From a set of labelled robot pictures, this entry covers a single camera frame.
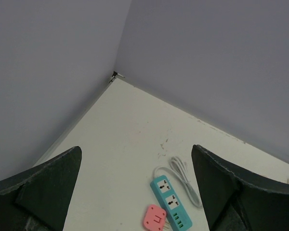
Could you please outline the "pink charger cube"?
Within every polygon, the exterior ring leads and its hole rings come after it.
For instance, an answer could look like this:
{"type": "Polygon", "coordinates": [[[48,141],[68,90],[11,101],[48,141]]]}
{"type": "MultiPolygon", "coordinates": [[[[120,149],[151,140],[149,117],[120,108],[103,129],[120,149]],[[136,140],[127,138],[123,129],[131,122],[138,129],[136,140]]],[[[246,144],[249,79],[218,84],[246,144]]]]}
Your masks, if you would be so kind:
{"type": "Polygon", "coordinates": [[[170,226],[166,216],[167,212],[163,208],[150,204],[143,219],[143,227],[147,231],[169,231],[170,226]]]}

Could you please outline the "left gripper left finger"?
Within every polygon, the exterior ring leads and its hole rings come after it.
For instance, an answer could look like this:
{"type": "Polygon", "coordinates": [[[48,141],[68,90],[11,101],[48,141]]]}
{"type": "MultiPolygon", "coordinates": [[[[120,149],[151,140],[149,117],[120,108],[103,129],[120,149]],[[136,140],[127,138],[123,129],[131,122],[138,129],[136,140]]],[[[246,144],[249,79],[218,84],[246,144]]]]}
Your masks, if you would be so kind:
{"type": "Polygon", "coordinates": [[[0,231],[61,231],[82,161],[74,146],[0,181],[0,231]]]}

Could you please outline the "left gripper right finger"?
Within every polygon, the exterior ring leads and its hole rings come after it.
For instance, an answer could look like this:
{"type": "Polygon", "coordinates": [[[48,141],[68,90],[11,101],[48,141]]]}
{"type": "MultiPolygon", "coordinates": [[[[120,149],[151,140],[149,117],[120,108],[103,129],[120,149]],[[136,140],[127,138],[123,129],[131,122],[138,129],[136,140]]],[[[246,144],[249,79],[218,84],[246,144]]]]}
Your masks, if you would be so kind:
{"type": "Polygon", "coordinates": [[[289,184],[228,162],[201,145],[192,161],[211,231],[289,231],[289,184]]]}

